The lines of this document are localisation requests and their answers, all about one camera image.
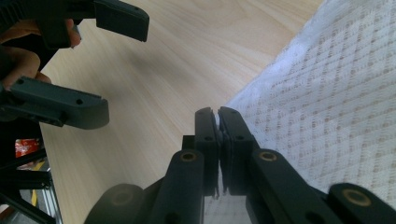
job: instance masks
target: finger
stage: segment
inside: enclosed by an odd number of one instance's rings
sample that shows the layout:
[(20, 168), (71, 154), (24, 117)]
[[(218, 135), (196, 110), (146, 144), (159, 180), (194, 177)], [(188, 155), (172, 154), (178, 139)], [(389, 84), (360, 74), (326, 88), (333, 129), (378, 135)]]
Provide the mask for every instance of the finger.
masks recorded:
[(52, 83), (50, 81), (50, 78), (47, 77), (46, 75), (42, 74), (41, 72), (37, 72), (37, 74), (35, 75), (35, 79), (43, 81), (43, 82), (47, 82), (47, 83)]
[(79, 43), (81, 42), (81, 36), (74, 29), (73, 20), (66, 20), (65, 22), (66, 22), (67, 32), (69, 33), (70, 44), (71, 44), (71, 47), (73, 48), (73, 47), (79, 45)]
[(0, 43), (5, 43), (8, 40), (20, 38), (30, 34), (40, 35), (40, 31), (35, 21), (19, 21), (9, 30), (0, 34)]
[(40, 65), (40, 59), (35, 53), (17, 48), (5, 48), (5, 51), (15, 63), (14, 69), (2, 80), (2, 84), (6, 90), (9, 90), (11, 85), (20, 77), (35, 78)]
[(11, 39), (20, 38), (26, 35), (35, 34), (35, 32), (30, 30), (7, 30), (0, 34), (0, 43), (3, 44)]
[(32, 32), (35, 32), (35, 34), (37, 35), (40, 34), (40, 30), (38, 29), (37, 23), (33, 20), (19, 21), (15, 23), (15, 25), (13, 25), (11, 29), (30, 30)]

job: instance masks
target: white cloth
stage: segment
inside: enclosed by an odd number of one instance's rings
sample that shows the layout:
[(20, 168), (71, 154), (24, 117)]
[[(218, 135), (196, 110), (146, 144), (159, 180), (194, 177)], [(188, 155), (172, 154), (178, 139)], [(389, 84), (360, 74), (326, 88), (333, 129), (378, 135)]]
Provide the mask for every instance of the white cloth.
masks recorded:
[(396, 208), (396, 1), (325, 1), (227, 106), (309, 185), (369, 189)]

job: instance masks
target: black mechanical part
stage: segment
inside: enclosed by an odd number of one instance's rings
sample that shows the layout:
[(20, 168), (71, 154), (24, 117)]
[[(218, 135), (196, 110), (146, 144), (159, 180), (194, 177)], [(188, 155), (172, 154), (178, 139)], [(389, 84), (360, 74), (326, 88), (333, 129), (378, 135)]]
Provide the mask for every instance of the black mechanical part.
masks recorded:
[(55, 218), (49, 216), (39, 208), (32, 206), (21, 197), (15, 196), (11, 191), (0, 188), (0, 198), (18, 211), (36, 221), (37, 223), (55, 224)]
[(246, 195), (249, 185), (248, 163), (251, 152), (258, 148), (241, 114), (231, 108), (219, 110), (219, 129), (223, 136), (219, 155), (224, 191), (231, 195)]
[(140, 41), (149, 32), (149, 15), (118, 0), (3, 0), (0, 13), (0, 33), (18, 21), (36, 20), (49, 49), (70, 47), (65, 19), (96, 19), (98, 27)]
[(181, 150), (169, 164), (148, 223), (201, 224), (203, 213), (204, 156), (197, 150)]
[(345, 223), (396, 223), (396, 213), (388, 204), (357, 185), (331, 186), (328, 204)]
[(0, 173), (0, 186), (9, 186), (14, 189), (44, 189), (51, 185), (49, 172), (45, 171), (7, 171)]
[(342, 223), (280, 153), (255, 150), (250, 172), (276, 223)]
[(194, 148), (205, 157), (205, 196), (219, 195), (219, 139), (210, 107), (195, 112), (194, 143)]
[(135, 185), (114, 186), (102, 195), (88, 214), (85, 223), (142, 223), (144, 195), (144, 191)]
[(10, 92), (0, 87), (2, 113), (62, 127), (95, 129), (109, 122), (107, 100), (29, 77), (21, 77)]
[[(226, 145), (230, 152), (228, 155), (247, 156), (240, 158), (239, 162), (227, 163), (226, 167), (241, 168), (244, 162), (247, 165), (247, 173), (243, 177), (238, 176), (242, 180), (247, 179), (247, 182), (240, 185), (230, 181), (228, 184), (237, 184), (239, 193), (242, 190), (246, 193), (246, 207), (253, 224), (396, 223), (396, 212), (366, 189), (350, 184), (334, 185), (329, 195), (326, 195), (310, 187), (280, 153), (259, 149), (239, 113), (226, 107), (222, 107), (221, 112), (220, 128), (228, 140), (222, 141), (221, 135), (214, 134), (216, 122), (213, 121), (210, 108), (197, 111), (197, 135), (183, 136), (182, 150), (172, 158), (165, 177), (144, 190), (145, 201), (137, 208), (143, 216), (143, 223), (203, 222), (205, 191), (213, 192), (213, 186), (203, 186), (212, 184), (207, 181), (207, 176), (204, 178), (204, 161), (212, 161), (211, 157), (217, 157), (217, 160), (221, 158), (219, 154), (213, 153), (216, 150), (214, 145), (211, 147), (211, 141), (207, 141), (210, 144), (204, 141), (208, 136), (216, 136), (218, 143)], [(232, 139), (236, 136), (242, 136), (239, 140), (252, 136), (253, 143), (246, 144), (245, 148), (250, 154), (239, 151), (233, 153), (235, 148), (231, 147), (234, 146)], [(204, 148), (201, 153), (196, 149), (200, 144), (210, 150)]]
[(30, 161), (38, 161), (42, 158), (47, 157), (47, 152), (45, 149), (40, 149), (35, 152), (31, 152), (27, 155), (24, 155), (22, 157), (18, 157), (14, 161), (9, 161), (6, 162), (5, 164), (2, 164), (0, 168), (0, 172), (4, 172), (6, 170), (15, 170), (17, 167), (22, 166), (26, 163), (29, 163)]

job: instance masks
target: red object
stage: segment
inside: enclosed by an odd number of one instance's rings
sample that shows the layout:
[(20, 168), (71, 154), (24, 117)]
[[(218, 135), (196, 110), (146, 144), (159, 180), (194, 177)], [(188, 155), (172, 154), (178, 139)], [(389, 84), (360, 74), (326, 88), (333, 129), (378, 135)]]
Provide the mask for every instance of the red object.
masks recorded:
[(39, 148), (40, 141), (38, 139), (17, 139), (15, 141), (15, 155), (17, 158), (35, 152)]

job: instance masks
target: wooden table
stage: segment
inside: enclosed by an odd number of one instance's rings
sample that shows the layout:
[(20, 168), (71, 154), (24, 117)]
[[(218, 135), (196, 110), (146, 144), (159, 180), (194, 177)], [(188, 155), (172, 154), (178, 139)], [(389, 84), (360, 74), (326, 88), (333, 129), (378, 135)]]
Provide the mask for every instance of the wooden table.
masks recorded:
[(194, 112), (225, 105), (290, 42), (320, 0), (128, 1), (150, 15), (147, 43), (85, 20), (83, 41), (43, 73), (103, 96), (110, 123), (84, 131), (42, 125), (64, 223), (82, 223), (110, 187), (164, 176)]

